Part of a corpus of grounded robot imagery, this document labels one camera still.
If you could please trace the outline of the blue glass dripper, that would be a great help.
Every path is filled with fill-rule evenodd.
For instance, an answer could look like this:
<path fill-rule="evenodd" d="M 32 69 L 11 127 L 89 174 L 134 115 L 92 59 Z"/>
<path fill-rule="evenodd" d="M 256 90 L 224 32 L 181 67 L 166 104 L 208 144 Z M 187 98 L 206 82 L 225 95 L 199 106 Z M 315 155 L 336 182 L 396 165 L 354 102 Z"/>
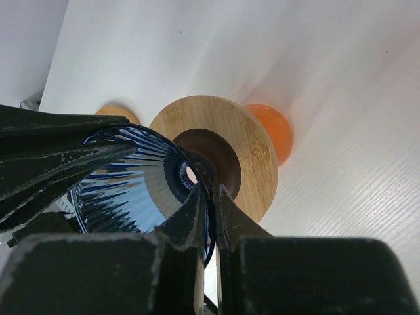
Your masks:
<path fill-rule="evenodd" d="M 205 210 L 211 195 L 198 156 L 140 125 L 121 123 L 89 135 L 88 144 L 132 141 L 136 150 L 94 171 L 68 193 L 76 222 L 84 234 L 151 232 L 163 224 L 198 186 Z"/>

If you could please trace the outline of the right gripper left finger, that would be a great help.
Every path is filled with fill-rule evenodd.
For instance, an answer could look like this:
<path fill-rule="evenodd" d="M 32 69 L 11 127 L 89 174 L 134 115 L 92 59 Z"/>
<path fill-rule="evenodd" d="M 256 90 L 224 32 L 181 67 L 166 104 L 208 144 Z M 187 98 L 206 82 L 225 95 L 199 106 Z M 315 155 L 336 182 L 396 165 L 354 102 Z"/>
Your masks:
<path fill-rule="evenodd" d="M 26 224 L 93 171 L 133 153 L 130 140 L 84 144 L 127 121 L 1 106 L 1 229 Z"/>

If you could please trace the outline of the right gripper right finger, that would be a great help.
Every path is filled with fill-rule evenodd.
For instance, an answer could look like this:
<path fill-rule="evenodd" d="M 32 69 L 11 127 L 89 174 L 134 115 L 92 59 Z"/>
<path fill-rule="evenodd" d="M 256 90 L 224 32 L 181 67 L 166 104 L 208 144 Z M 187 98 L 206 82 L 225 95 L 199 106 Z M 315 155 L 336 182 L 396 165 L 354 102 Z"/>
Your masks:
<path fill-rule="evenodd" d="M 198 253 L 216 247 L 229 253 L 263 253 L 274 247 L 274 236 L 261 228 L 233 201 L 224 185 L 212 198 L 195 185 L 186 201 L 157 228 L 162 253 Z"/>

